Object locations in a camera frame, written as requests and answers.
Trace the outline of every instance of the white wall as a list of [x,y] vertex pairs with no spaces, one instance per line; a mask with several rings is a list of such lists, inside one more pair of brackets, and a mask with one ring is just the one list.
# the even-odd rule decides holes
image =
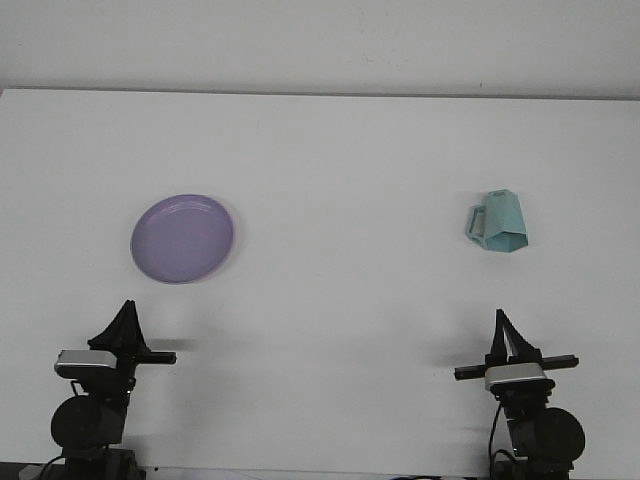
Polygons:
[[0,88],[640,96],[640,2],[3,0]]
[[[8,90],[0,97],[0,451],[56,454],[52,364],[125,298],[172,367],[138,372],[143,464],[484,474],[495,401],[453,368],[495,308],[546,355],[587,433],[576,478],[636,478],[640,104]],[[531,245],[463,235],[520,194]],[[237,226],[224,268],[164,285],[129,253],[184,192]]]

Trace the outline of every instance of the teal mug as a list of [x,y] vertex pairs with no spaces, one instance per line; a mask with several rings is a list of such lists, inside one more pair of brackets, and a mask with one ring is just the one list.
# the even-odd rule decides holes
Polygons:
[[467,222],[467,237],[485,250],[513,252],[529,244],[518,196],[509,190],[489,192]]

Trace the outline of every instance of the table surface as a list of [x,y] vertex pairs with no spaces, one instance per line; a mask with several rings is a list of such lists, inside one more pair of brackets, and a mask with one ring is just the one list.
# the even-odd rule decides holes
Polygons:
[[[0,448],[56,455],[52,364],[132,298],[178,352],[137,371],[141,464],[477,475],[495,400],[453,369],[502,307],[580,358],[549,372],[586,431],[576,476],[637,477],[640,415],[617,412],[640,404],[638,152],[638,102],[5,90]],[[513,254],[464,236],[499,188],[529,231]],[[206,280],[160,284],[131,232],[179,193],[220,200],[236,242]]]

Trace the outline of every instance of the purple plate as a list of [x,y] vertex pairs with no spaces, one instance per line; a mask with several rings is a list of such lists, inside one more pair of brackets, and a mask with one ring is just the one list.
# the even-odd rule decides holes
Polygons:
[[202,195],[176,195],[140,217],[131,254],[154,280],[185,283],[215,270],[232,243],[233,223],[222,205]]

